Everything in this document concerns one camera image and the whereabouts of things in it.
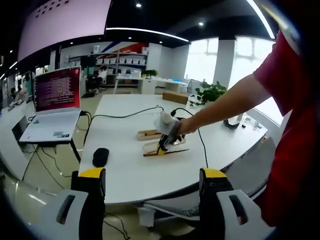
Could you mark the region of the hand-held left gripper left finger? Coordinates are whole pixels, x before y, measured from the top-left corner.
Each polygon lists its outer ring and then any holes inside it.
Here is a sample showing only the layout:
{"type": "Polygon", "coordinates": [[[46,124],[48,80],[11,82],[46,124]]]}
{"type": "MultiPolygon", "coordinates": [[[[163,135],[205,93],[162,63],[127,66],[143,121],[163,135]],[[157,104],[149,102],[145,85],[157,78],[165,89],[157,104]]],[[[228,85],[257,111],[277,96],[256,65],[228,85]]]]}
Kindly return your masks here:
{"type": "Polygon", "coordinates": [[[38,240],[101,240],[105,214],[106,169],[77,171],[71,189],[54,196],[42,209],[32,233],[38,240]]]}

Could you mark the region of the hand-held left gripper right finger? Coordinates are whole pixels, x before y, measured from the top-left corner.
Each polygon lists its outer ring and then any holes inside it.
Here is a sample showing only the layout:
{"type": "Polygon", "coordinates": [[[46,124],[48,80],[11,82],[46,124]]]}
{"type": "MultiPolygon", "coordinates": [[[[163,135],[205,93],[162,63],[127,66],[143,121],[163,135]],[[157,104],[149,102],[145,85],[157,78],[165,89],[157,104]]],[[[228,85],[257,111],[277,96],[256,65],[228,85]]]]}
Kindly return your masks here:
{"type": "Polygon", "coordinates": [[[272,233],[259,206],[216,169],[199,171],[200,235],[206,240],[265,240],[272,233]]]}

